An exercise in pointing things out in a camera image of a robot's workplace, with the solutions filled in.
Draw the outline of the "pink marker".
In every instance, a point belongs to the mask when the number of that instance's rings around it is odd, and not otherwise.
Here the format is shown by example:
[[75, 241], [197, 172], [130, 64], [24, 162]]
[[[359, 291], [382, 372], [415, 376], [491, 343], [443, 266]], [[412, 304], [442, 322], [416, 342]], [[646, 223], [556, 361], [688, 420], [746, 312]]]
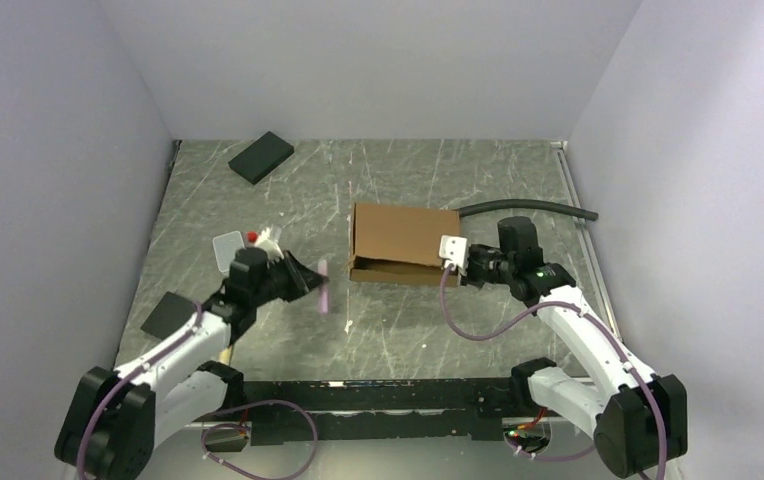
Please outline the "pink marker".
[[326, 259], [318, 261], [317, 272], [324, 278], [323, 284], [319, 288], [318, 312], [321, 315], [326, 315], [330, 311], [328, 262]]

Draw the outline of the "brown cardboard box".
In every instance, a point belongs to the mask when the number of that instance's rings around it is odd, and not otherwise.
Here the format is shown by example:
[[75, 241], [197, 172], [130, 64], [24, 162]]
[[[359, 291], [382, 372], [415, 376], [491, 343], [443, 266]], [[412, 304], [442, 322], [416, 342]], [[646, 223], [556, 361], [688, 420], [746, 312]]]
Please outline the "brown cardboard box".
[[348, 278], [353, 282], [437, 286], [441, 237], [461, 234], [452, 210], [356, 203], [350, 221]]

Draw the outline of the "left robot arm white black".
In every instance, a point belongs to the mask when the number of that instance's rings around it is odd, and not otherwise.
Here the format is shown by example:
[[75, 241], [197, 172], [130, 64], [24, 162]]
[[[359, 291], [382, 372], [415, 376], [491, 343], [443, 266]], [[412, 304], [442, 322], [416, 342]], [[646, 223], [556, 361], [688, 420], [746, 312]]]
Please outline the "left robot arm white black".
[[237, 417], [244, 377], [217, 355], [249, 330], [260, 307], [301, 299], [328, 281], [288, 250], [238, 250], [221, 286], [194, 304], [179, 329], [128, 363], [82, 376], [55, 457], [82, 479], [135, 479], [155, 448], [184, 426], [211, 413]]

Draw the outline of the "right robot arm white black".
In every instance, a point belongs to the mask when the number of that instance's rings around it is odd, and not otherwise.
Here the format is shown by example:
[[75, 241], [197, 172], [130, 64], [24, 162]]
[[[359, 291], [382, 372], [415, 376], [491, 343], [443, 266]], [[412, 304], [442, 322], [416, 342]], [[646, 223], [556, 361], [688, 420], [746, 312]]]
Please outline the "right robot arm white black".
[[566, 344], [592, 380], [585, 385], [543, 358], [517, 368], [509, 388], [515, 411], [545, 407], [588, 435], [603, 464], [617, 477], [662, 478], [668, 461], [688, 451], [687, 391], [673, 374], [662, 376], [624, 346], [588, 304], [561, 265], [545, 261], [535, 224], [514, 216], [497, 224], [499, 244], [471, 244], [461, 282], [508, 287]]

